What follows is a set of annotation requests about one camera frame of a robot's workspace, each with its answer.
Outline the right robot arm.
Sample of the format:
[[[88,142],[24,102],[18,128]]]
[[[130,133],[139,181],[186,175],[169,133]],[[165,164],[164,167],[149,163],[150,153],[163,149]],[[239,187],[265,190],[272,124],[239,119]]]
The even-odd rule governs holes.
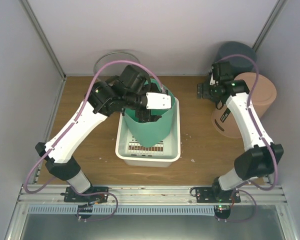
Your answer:
[[[228,61],[214,63],[209,81],[197,85],[198,98],[209,99],[215,106],[226,106],[233,115],[241,134],[244,153],[234,161],[228,173],[216,177],[211,186],[211,196],[218,203],[230,193],[254,179],[273,175],[278,181],[278,163],[283,156],[281,144],[275,144],[265,131],[252,103],[253,90],[242,79],[233,76]]]

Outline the white plastic tub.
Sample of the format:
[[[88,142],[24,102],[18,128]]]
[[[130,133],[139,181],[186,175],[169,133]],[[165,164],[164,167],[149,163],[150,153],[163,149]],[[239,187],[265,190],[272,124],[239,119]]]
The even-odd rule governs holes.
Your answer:
[[[175,99],[169,135],[152,147],[141,146],[128,129],[123,116],[119,117],[115,154],[127,165],[139,167],[169,167],[181,156],[180,106]]]

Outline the silver wire mesh bin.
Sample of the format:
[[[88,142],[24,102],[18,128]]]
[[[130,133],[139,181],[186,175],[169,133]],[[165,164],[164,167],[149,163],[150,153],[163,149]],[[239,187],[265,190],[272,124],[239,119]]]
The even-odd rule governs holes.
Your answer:
[[[109,53],[106,53],[102,55],[93,66],[93,74],[95,75],[101,67],[103,67],[105,64],[113,62],[113,61],[131,61],[136,63],[141,63],[140,60],[132,53],[128,51],[111,51]],[[122,71],[127,66],[127,63],[116,63],[111,66],[108,66],[101,72],[101,76],[114,76],[114,75],[120,75]]]

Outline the dark grey plastic bin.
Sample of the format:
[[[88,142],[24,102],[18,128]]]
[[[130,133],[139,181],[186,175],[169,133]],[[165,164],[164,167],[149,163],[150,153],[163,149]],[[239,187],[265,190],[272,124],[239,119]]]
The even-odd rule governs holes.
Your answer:
[[[230,55],[244,55],[254,62],[257,61],[257,54],[250,46],[237,41],[227,41],[218,48],[214,62],[218,62]],[[231,57],[224,61],[230,63],[234,77],[242,73],[251,72],[254,69],[253,64],[241,56]]]

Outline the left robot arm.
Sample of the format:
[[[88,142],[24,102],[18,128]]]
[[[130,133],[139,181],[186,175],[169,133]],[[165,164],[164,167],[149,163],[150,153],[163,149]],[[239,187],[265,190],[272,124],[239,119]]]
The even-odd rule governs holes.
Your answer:
[[[93,187],[73,156],[83,140],[115,112],[131,109],[141,121],[156,122],[161,116],[152,115],[151,111],[171,107],[171,96],[165,87],[152,83],[144,67],[129,64],[120,75],[94,80],[72,118],[54,138],[39,142],[35,149],[46,161],[48,172],[68,182],[76,197],[88,202],[93,197]]]

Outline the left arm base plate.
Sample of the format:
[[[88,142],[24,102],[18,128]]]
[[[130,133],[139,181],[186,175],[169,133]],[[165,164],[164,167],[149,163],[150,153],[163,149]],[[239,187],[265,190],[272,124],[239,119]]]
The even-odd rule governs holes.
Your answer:
[[[106,186],[93,186],[87,192],[78,194],[70,186],[60,195],[66,203],[106,203],[109,188]]]

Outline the green plastic bin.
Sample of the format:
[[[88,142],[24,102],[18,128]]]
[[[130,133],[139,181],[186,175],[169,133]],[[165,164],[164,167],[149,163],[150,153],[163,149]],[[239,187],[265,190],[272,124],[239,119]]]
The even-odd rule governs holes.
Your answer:
[[[167,88],[168,95],[171,96],[170,109],[152,109],[152,115],[161,116],[155,122],[139,122],[135,116],[135,110],[126,109],[122,116],[127,128],[133,137],[143,146],[152,147],[164,140],[171,132],[175,115],[176,115],[176,99],[173,93]]]

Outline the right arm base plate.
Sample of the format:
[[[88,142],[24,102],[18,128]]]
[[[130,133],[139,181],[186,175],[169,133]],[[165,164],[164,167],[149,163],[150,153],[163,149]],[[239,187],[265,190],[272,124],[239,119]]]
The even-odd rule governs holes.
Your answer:
[[[214,190],[211,186],[195,186],[189,189],[189,193],[196,198],[197,203],[232,204],[241,202],[238,192]]]

